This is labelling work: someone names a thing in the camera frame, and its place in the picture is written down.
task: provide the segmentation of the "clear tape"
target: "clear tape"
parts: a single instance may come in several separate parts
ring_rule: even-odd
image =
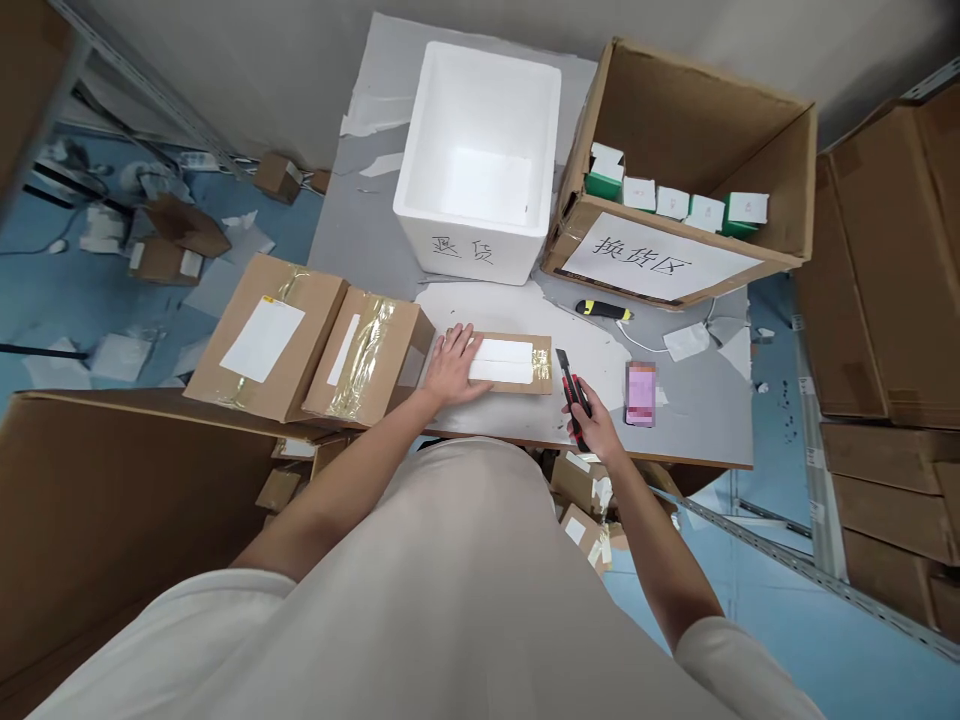
[[[377,368],[377,355],[397,309],[396,301],[380,295],[371,295],[367,302],[326,412],[351,422],[360,422],[360,408]]]

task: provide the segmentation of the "person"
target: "person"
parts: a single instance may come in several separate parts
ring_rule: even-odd
[[[162,594],[31,717],[822,717],[724,618],[588,384],[592,417],[563,410],[610,473],[672,658],[560,529],[526,453],[465,438],[407,455],[489,389],[467,379],[472,331],[438,338],[423,386],[230,568]]]

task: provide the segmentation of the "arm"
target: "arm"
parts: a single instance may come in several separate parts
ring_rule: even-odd
[[[300,582],[376,506],[410,444],[447,405],[480,397],[470,362],[482,335],[457,324],[437,338],[423,387],[325,467],[230,567],[272,570]]]
[[[723,617],[723,610],[687,544],[623,449],[610,413],[583,378],[580,382],[593,417],[587,417],[576,403],[563,411],[572,410],[590,449],[610,473],[640,586],[667,644],[676,651],[677,643],[691,625],[702,618]],[[572,423],[568,423],[571,437],[572,431]]]

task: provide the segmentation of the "white foam box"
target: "white foam box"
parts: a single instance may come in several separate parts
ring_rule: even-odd
[[[522,285],[550,226],[560,71],[427,44],[393,199],[426,272]]]

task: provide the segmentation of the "shirt sleeve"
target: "shirt sleeve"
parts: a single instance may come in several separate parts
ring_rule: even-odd
[[[726,618],[704,618],[673,654],[688,675],[745,720],[823,720],[766,648]]]
[[[296,583],[263,570],[228,569],[176,585],[97,651],[29,715],[165,716],[276,612]]]

